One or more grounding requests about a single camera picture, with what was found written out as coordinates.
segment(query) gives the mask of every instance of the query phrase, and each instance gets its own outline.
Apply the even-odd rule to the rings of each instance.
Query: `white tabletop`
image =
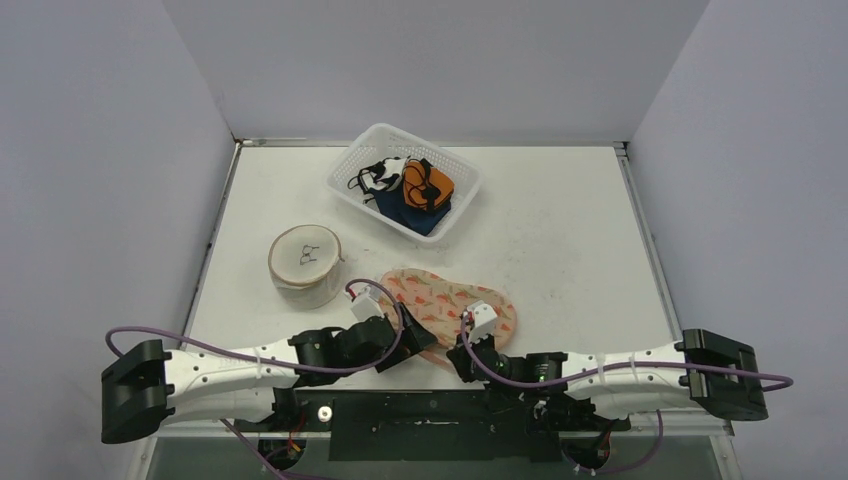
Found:
[[[611,147],[461,147],[485,175],[480,193],[442,245],[424,247],[343,204],[324,189],[336,147],[242,149],[190,336],[225,348],[354,322],[339,294],[298,312],[268,274],[274,238],[321,224],[342,243],[345,278],[379,279],[416,267],[482,284],[515,304],[508,355],[644,349],[672,332]],[[479,388],[414,358],[383,374],[339,380],[348,389]]]

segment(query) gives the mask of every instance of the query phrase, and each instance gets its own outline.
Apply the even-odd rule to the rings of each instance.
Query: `metal frame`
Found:
[[[630,160],[627,156],[626,145],[624,142],[563,142],[563,143],[533,143],[533,142],[487,142],[487,141],[447,141],[436,142],[444,146],[559,146],[559,147],[576,147],[576,146],[611,146],[615,149],[616,156],[621,169],[622,179],[625,188],[630,197],[630,203],[633,207],[633,213],[636,217],[636,222],[639,227],[639,232],[642,236],[642,241],[645,246],[645,252],[648,255],[648,260],[651,265],[651,270],[654,274],[657,291],[665,311],[666,320],[672,336],[675,339],[681,338],[681,328],[678,321],[677,313],[674,309],[674,303],[669,292],[668,283],[666,282],[663,273],[662,264],[660,263],[657,253],[654,237],[650,232],[645,213],[642,209],[642,204],[636,190],[636,185],[633,182],[633,177],[630,171]],[[230,188],[232,187],[236,169],[238,167],[239,158],[243,148],[266,148],[266,147],[346,147],[350,141],[344,140],[314,140],[307,138],[272,138],[272,139],[242,139],[236,140],[233,156],[230,161],[227,180],[221,194],[221,202],[218,207],[218,214],[215,219],[215,224],[211,232],[208,247],[206,249],[203,265],[198,276],[195,294],[192,299],[191,308],[186,318],[186,325],[183,329],[184,333],[191,330],[196,314],[197,302],[203,291],[203,284],[206,279],[206,273],[209,267],[209,261],[212,257],[212,252],[215,249],[215,242],[218,236],[218,231],[221,226],[221,221],[226,208],[227,199],[229,198]],[[742,474],[739,469],[739,464],[736,459],[736,454],[733,450],[733,444],[730,441],[730,436],[733,435],[733,429],[730,422],[716,419],[699,412],[669,412],[663,415],[666,435],[671,436],[709,436],[713,448],[713,453],[716,458],[716,463],[719,472],[725,480],[741,480]],[[153,456],[153,451],[156,447],[158,438],[168,437],[229,437],[232,434],[220,425],[219,422],[212,422],[217,425],[210,425],[210,422],[187,422],[185,424],[170,425],[168,428],[160,430],[154,436],[145,438],[138,442],[136,451],[127,471],[128,480],[144,480],[147,478],[150,468],[150,460]],[[655,415],[639,415],[631,417],[633,425],[632,430],[628,432],[617,433],[620,436],[647,436],[656,435],[656,416]],[[257,435],[257,438],[280,438],[287,436],[285,432],[263,433]],[[327,437],[327,433],[306,433],[303,438],[308,437]],[[581,436],[581,434],[568,434],[569,437]]]

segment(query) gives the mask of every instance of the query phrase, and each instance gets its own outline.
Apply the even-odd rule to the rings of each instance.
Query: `glass panel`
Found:
[[[608,466],[639,460],[651,437],[613,437]],[[486,478],[487,480],[562,480],[572,478],[566,463],[530,463],[526,459],[488,462],[328,462],[329,440],[309,441],[293,472],[339,480]],[[156,444],[147,480],[269,480],[256,458],[232,438],[162,438]],[[581,475],[577,478],[591,478]],[[666,437],[653,460],[629,472],[606,476],[615,480],[686,478],[720,479],[709,437]]]

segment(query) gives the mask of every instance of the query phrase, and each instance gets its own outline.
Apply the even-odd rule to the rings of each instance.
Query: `orange pattern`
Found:
[[[495,347],[503,348],[515,334],[518,317],[515,307],[503,294],[491,288],[452,283],[435,273],[415,268],[392,270],[383,275],[380,283],[386,286],[427,330],[439,339],[439,344],[421,352],[431,363],[453,372],[444,356],[453,347],[459,333],[459,312],[478,300],[483,300],[498,314],[495,328]],[[397,325],[397,314],[388,302],[380,308]]]

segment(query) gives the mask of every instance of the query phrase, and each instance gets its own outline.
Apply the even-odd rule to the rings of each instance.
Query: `gray wall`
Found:
[[[103,334],[184,324],[232,139],[158,0],[4,1],[0,65],[0,476],[123,478]]]
[[[630,146],[685,327],[797,386],[736,424],[748,479],[844,478],[848,2],[713,0]]]
[[[237,137],[624,140],[707,0],[164,0]]]

